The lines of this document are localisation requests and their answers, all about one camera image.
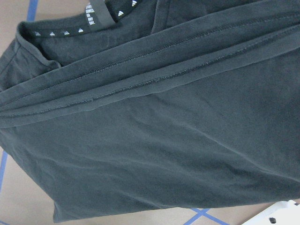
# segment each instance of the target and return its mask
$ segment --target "garment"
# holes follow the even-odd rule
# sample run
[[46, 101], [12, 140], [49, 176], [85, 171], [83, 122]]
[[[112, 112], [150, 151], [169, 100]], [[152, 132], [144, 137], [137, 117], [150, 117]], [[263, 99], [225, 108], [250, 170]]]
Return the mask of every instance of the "garment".
[[144, 0], [20, 22], [0, 58], [0, 146], [55, 223], [300, 197], [300, 1]]

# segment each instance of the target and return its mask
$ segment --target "dark gray fabric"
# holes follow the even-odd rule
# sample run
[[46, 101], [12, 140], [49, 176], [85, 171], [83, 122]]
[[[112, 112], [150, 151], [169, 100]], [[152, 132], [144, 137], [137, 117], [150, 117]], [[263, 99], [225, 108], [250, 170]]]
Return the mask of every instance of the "dark gray fabric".
[[300, 1], [144, 0], [115, 26], [0, 58], [0, 146], [55, 223], [300, 197]]

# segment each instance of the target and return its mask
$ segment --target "screw hole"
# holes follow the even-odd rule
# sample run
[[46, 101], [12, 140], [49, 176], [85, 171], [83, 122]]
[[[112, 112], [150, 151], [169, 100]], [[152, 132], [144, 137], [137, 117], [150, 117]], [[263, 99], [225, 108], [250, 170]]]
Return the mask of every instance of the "screw hole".
[[276, 219], [275, 219], [275, 218], [269, 218], [269, 220], [270, 220], [270, 222], [271, 222], [272, 224], [275, 224], [275, 223], [276, 223]]

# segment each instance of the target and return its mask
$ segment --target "dark gray t-shirt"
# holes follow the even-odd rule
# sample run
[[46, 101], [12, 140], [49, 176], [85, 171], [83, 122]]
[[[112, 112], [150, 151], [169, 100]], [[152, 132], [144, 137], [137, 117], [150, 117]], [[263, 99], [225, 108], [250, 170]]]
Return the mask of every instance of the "dark gray t-shirt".
[[0, 146], [55, 223], [299, 198], [299, 23], [299, 0], [144, 0], [94, 32], [85, 13], [23, 21]]

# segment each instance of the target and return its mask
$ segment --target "black hole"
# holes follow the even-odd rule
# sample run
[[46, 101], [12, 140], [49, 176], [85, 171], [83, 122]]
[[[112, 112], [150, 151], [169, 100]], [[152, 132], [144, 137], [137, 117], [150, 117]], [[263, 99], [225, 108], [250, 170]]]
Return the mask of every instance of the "black hole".
[[275, 224], [275, 223], [276, 223], [276, 219], [275, 219], [275, 218], [269, 218], [269, 220], [270, 220], [270, 222], [271, 222], [272, 224]]

